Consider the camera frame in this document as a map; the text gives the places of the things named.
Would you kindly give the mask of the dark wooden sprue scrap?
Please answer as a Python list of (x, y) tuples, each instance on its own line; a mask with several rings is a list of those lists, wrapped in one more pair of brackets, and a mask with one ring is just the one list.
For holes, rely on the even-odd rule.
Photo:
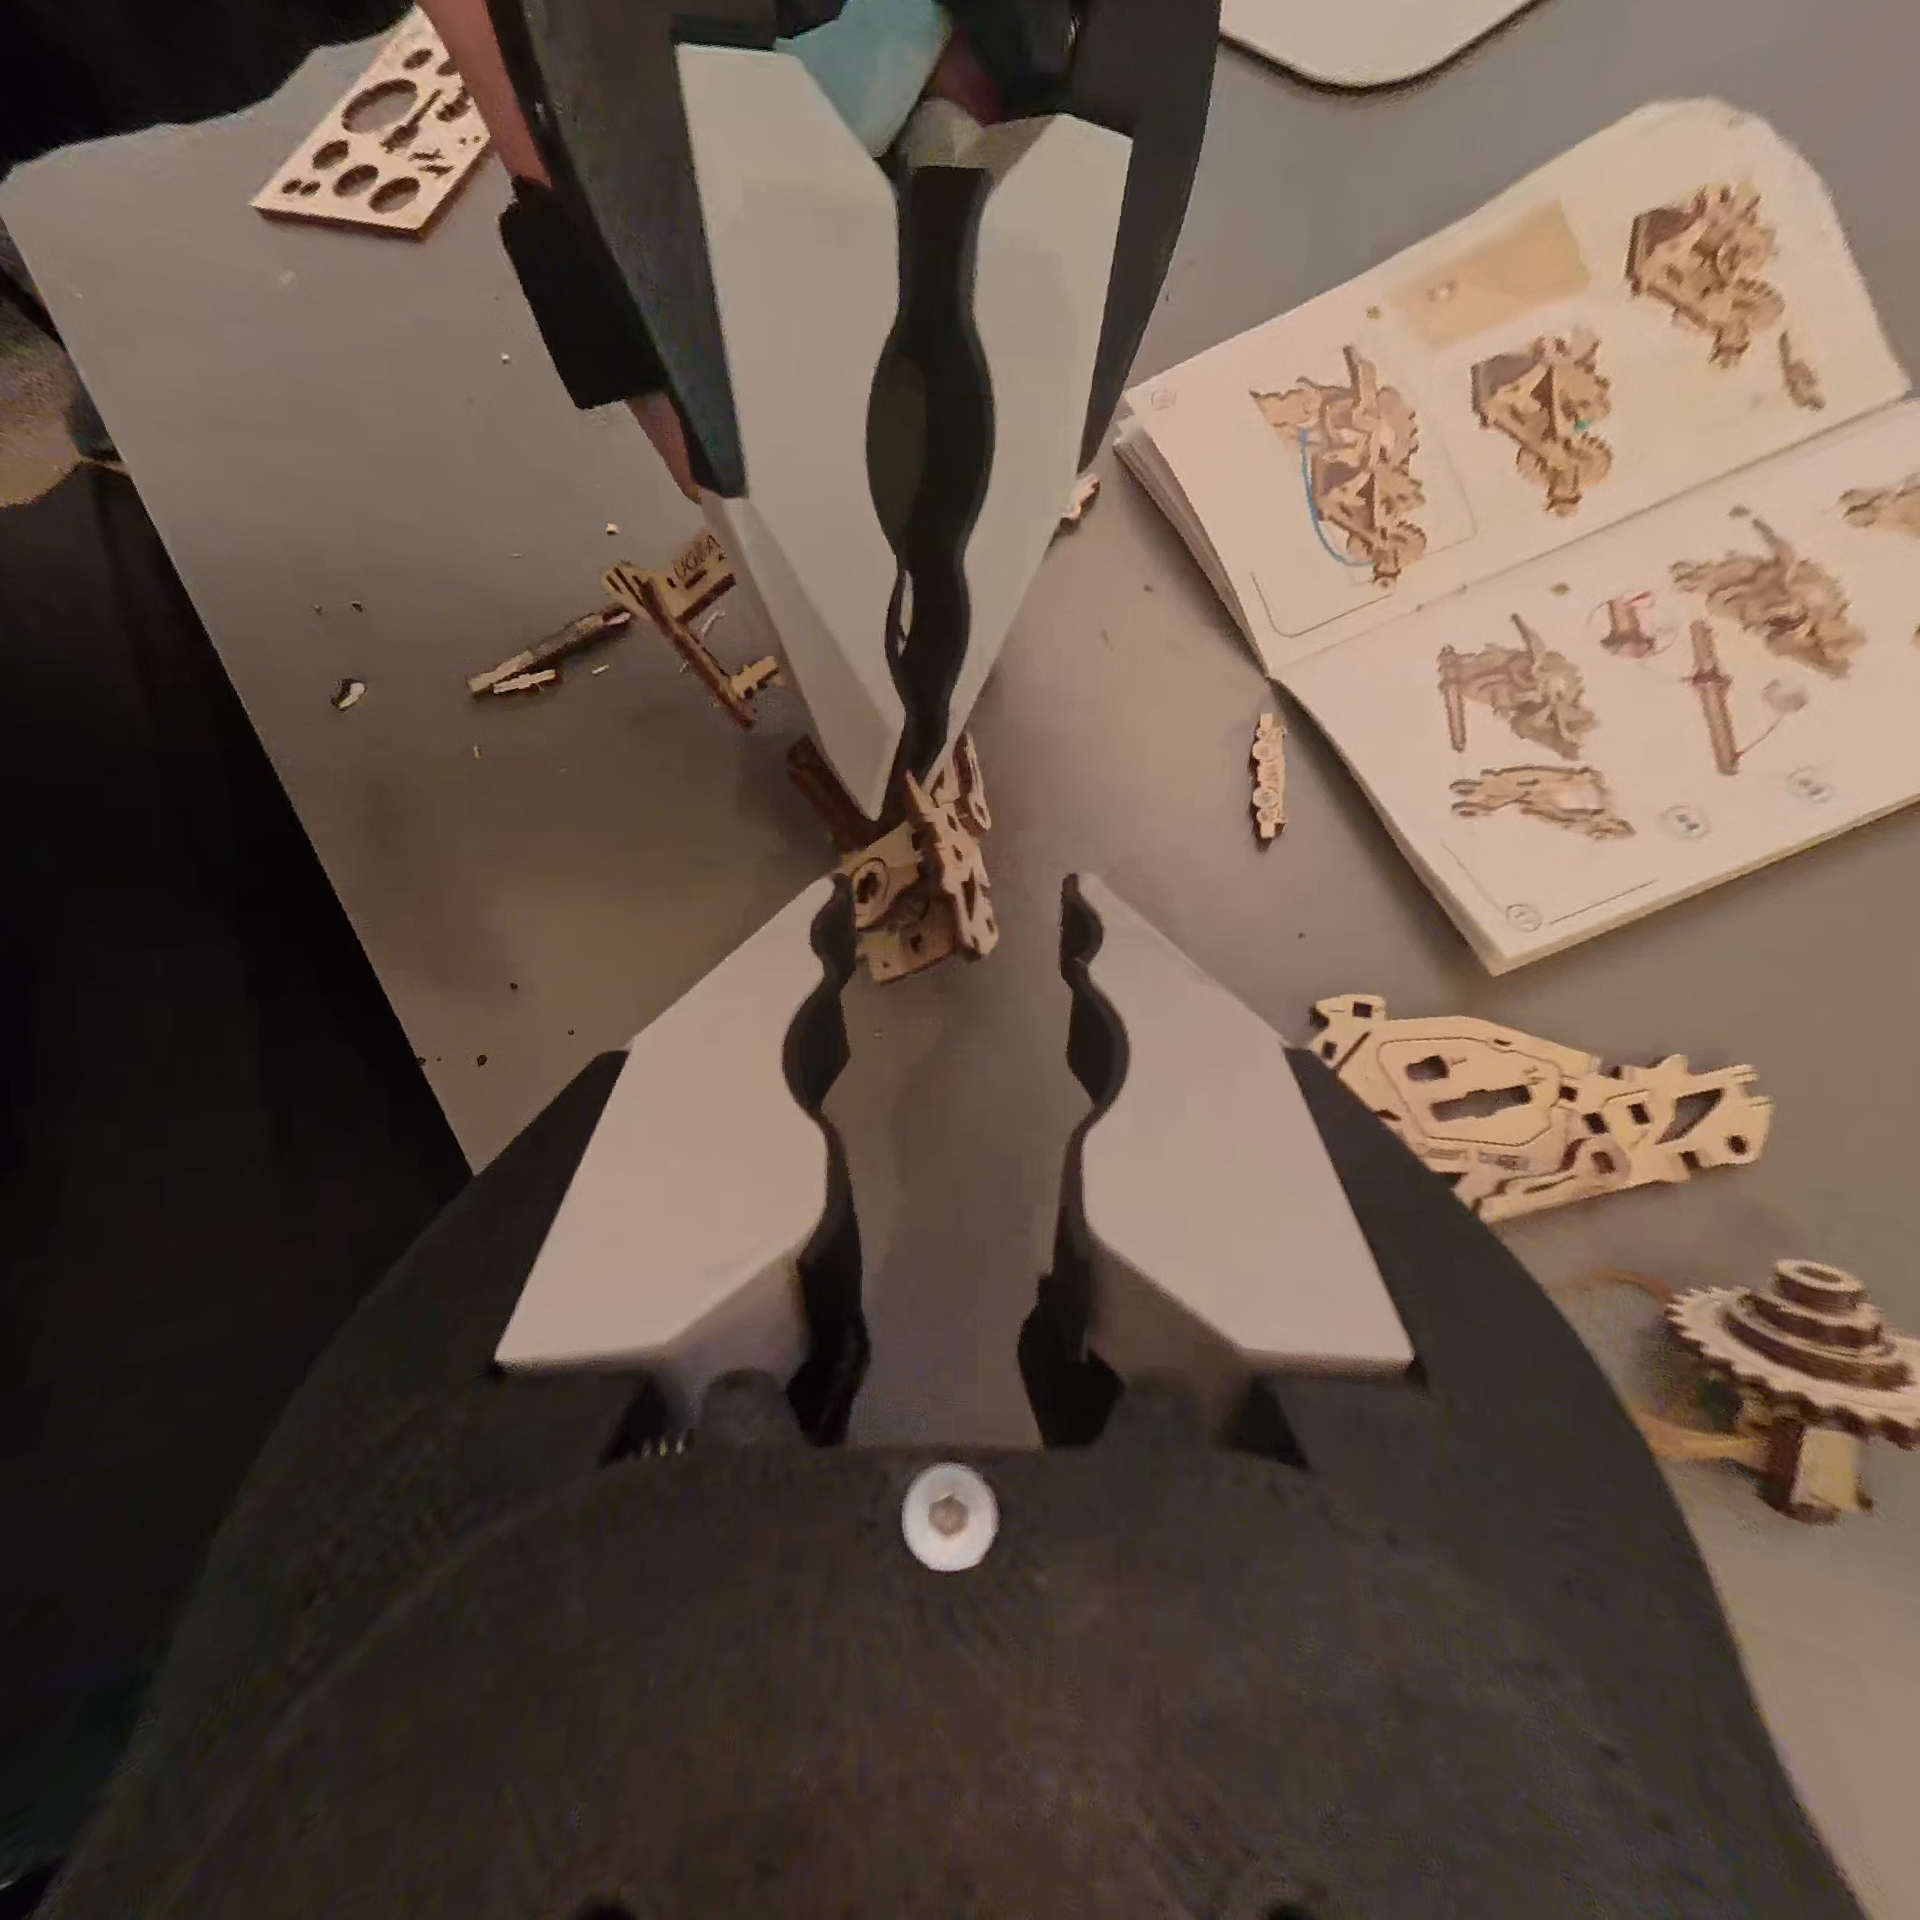
[(607, 643), (633, 628), (633, 609), (604, 605), (586, 614), (531, 649), (498, 661), (493, 669), (468, 681), (468, 698), (510, 698), (517, 690), (542, 690), (560, 681), (567, 661)]

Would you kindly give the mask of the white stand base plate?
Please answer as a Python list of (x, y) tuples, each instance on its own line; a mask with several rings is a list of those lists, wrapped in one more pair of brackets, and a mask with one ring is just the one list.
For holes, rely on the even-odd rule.
[(1225, 42), (1318, 86), (1422, 77), (1523, 4), (1221, 4)]

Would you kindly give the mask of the laser-cut wooden parts sheet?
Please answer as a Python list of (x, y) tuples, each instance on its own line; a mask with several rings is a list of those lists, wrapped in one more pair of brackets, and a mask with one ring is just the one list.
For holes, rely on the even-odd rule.
[(411, 6), (251, 195), (262, 221), (419, 239), (491, 136), (440, 33)]

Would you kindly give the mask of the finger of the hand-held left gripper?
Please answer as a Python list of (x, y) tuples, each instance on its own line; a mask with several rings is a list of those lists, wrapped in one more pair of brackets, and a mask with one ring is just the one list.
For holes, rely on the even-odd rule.
[(966, 729), (1084, 468), (1129, 136), (1073, 113), (980, 127), (919, 110), (912, 169), (958, 166), (985, 184), (974, 239), (974, 334), (991, 383), (992, 459), (966, 540), (970, 643), (937, 758)]
[(703, 505), (828, 770), (877, 819), (904, 746), (899, 564), (866, 472), (899, 311), (894, 195), (800, 59), (684, 42), (679, 90), (742, 449), (742, 483)]

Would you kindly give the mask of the person's left hand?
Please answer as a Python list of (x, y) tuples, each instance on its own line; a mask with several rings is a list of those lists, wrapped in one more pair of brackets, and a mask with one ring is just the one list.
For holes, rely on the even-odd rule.
[[(501, 46), (493, 41), (493, 21), (491, 4), (419, 4), (419, 12), (430, 21), (437, 37), (442, 41), (442, 52), (453, 56), (461, 77), (472, 90), (472, 101), (491, 133), (491, 144), (506, 174), (513, 177), (513, 191), (523, 188), (551, 188), (555, 177), (542, 160), (542, 144), (534, 136), (534, 127), (527, 120), (513, 77), (501, 63)], [(623, 402), (636, 428), (642, 438), (656, 449), (658, 462), (669, 468), (671, 483), (697, 503), (697, 483), (692, 475), (687, 444), (684, 444), (684, 420), (662, 391), (636, 391)]]

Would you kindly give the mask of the wooden model side plate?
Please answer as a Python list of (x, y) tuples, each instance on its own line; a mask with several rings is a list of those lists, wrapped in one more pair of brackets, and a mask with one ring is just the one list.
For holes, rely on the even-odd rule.
[(1483, 1018), (1388, 1018), (1373, 995), (1316, 1002), (1311, 1054), (1487, 1226), (1752, 1166), (1771, 1136), (1742, 1064), (1606, 1064)]

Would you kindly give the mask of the person's left forearm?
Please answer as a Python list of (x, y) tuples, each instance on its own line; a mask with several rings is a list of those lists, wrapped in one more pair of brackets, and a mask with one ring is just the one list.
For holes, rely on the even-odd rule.
[(271, 99), (306, 56), (383, 37), (409, 4), (5, 4), (5, 177)]

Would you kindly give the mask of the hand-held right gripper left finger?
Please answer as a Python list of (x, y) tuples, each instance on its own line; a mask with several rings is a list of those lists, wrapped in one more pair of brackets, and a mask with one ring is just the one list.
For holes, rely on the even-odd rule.
[(843, 1143), (852, 881), (824, 876), (628, 1044), (513, 1310), (506, 1374), (639, 1374), (692, 1425), (765, 1374), (835, 1444), (870, 1361)]

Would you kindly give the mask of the wooden gear assembly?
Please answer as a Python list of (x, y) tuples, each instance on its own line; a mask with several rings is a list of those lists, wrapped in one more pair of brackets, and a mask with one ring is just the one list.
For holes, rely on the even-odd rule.
[(1755, 1485), (1797, 1523), (1870, 1513), (1862, 1450), (1916, 1450), (1916, 1339), (1832, 1266), (1780, 1262), (1764, 1289), (1695, 1289), (1667, 1309), (1676, 1343), (1739, 1393), (1764, 1433)]

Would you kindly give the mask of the open instruction booklet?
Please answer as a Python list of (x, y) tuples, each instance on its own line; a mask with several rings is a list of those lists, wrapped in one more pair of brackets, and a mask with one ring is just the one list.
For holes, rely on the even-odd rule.
[(1116, 453), (1487, 974), (1916, 804), (1916, 397), (1755, 113), (1633, 110)]

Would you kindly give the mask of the partly built wooden model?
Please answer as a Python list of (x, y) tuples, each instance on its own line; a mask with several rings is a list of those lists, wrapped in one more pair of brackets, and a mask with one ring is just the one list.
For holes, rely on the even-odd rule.
[[(728, 665), (711, 628), (728, 614), (750, 614), (717, 535), (703, 530), (669, 564), (612, 561), (607, 599), (649, 624), (679, 661), (684, 677), (738, 729), (752, 729), (760, 703), (784, 690), (772, 643)], [(852, 883), (857, 958), (877, 984), (926, 974), (949, 958), (985, 958), (998, 948), (998, 916), (980, 839), (992, 828), (974, 737), (963, 729), (949, 754), (908, 781), (887, 823), (864, 817), (828, 770), (814, 737), (793, 737), (784, 777), (828, 828), (841, 876)]]

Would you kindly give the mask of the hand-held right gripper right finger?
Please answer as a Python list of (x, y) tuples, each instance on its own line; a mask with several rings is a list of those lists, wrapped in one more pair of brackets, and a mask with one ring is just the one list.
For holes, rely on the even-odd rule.
[(1265, 1377), (1407, 1377), (1415, 1343), (1288, 1040), (1101, 876), (1061, 886), (1068, 1072), (1053, 1262), (1017, 1361), (1044, 1444), (1171, 1387), (1233, 1438)]

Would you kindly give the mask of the yellow rubber band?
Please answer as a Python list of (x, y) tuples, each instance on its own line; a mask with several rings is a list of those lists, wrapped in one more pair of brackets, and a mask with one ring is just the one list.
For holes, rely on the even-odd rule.
[(1679, 1290), (1616, 1266), (1546, 1285), (1658, 1462), (1760, 1472), (1764, 1433), (1742, 1425), (1739, 1393), (1710, 1382), (1667, 1328)]

